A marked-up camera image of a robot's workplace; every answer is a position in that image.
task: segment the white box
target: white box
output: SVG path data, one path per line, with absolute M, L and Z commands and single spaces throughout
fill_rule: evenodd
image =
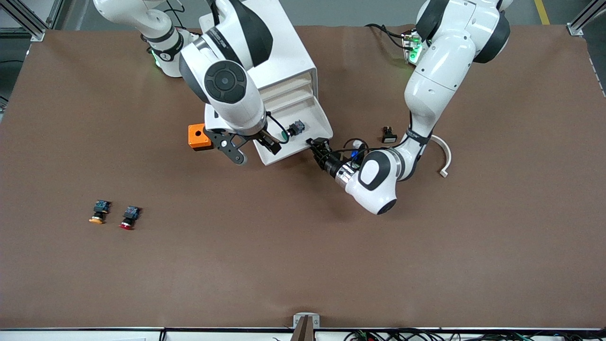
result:
M 290 155 L 309 148 L 308 138 L 332 138 L 333 130 L 318 102 L 318 71 L 305 46 L 278 0 L 246 0 L 243 2 L 267 25 L 273 36 L 273 48 L 269 59 L 248 71 L 260 90 L 265 108 L 285 128 L 296 120 L 305 124 L 300 135 L 290 138 L 282 149 L 273 155 L 254 141 L 257 152 L 265 165 L 272 164 Z M 199 19 L 203 32 L 214 26 L 211 14 Z M 214 115 L 209 104 L 206 115 Z M 267 130 L 281 138 L 282 130 L 268 120 Z

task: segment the round black button panel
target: round black button panel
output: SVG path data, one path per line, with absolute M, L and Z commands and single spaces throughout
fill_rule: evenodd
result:
M 237 103 L 246 93 L 246 74 L 244 69 L 233 61 L 219 61 L 206 71 L 204 86 L 216 101 Z

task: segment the metal frame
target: metal frame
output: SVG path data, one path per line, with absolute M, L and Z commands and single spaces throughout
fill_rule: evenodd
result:
M 48 26 L 21 0 L 0 0 L 0 7 L 32 35 L 32 41 L 44 39 L 44 32 Z
M 591 0 L 583 10 L 572 20 L 566 24 L 568 32 L 571 36 L 582 36 L 582 28 L 587 25 L 588 22 L 593 20 L 595 16 L 601 11 L 606 9 L 606 0 Z

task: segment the orange box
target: orange box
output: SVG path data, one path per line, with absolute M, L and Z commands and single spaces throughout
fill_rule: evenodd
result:
M 187 139 L 190 147 L 195 151 L 213 149 L 213 143 L 204 134 L 204 123 L 192 124 L 187 131 Z

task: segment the white robot link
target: white robot link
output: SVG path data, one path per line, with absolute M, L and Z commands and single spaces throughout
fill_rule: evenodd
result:
M 155 9 L 166 0 L 93 0 L 97 11 L 116 24 L 133 26 L 150 44 L 156 65 L 170 77 L 181 77 L 179 54 L 198 35 L 175 29 L 168 14 Z
M 275 155 L 288 140 L 280 141 L 267 132 L 271 114 L 265 111 L 259 89 L 247 72 L 269 59 L 271 32 L 240 0 L 207 1 L 214 8 L 215 23 L 218 18 L 221 23 L 185 46 L 180 63 L 185 82 L 215 110 L 205 114 L 204 134 L 236 164 L 247 161 L 240 147 L 250 140 Z
M 343 160 L 345 150 L 332 151 L 326 140 L 308 140 L 318 165 L 368 211 L 383 214 L 395 205 L 397 181 L 413 175 L 436 122 L 471 64 L 489 62 L 505 47 L 510 27 L 502 11 L 511 2 L 427 0 L 423 4 L 415 33 L 420 42 L 409 54 L 416 68 L 404 92 L 410 125 L 399 144 L 372 149 L 365 157 L 361 150 Z

